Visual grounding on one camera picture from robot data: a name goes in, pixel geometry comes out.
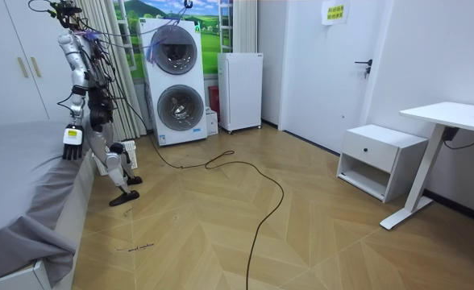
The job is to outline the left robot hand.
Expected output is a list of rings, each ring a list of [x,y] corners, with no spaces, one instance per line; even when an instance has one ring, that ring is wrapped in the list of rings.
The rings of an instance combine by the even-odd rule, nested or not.
[[[69,124],[65,127],[63,136],[63,160],[77,160],[82,158],[84,142],[84,127]]]

